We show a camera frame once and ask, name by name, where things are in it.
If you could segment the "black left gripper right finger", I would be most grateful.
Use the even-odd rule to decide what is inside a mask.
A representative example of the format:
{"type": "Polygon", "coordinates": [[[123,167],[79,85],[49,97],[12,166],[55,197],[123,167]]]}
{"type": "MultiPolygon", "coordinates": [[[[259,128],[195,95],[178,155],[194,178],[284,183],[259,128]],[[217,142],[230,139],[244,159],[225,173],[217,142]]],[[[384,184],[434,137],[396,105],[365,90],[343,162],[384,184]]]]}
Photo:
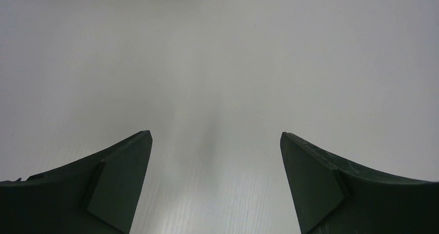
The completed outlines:
{"type": "Polygon", "coordinates": [[[438,183],[381,172],[284,132],[301,233],[438,233],[438,183]]]}

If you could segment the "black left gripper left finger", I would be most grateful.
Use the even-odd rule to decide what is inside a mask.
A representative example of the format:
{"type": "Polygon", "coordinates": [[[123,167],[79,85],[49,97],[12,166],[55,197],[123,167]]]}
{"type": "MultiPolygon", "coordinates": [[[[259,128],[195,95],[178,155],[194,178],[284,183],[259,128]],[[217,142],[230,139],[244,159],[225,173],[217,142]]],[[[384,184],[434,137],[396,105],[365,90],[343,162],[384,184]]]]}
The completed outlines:
{"type": "Polygon", "coordinates": [[[1,182],[1,233],[129,233],[152,149],[140,131],[27,180],[1,182]]]}

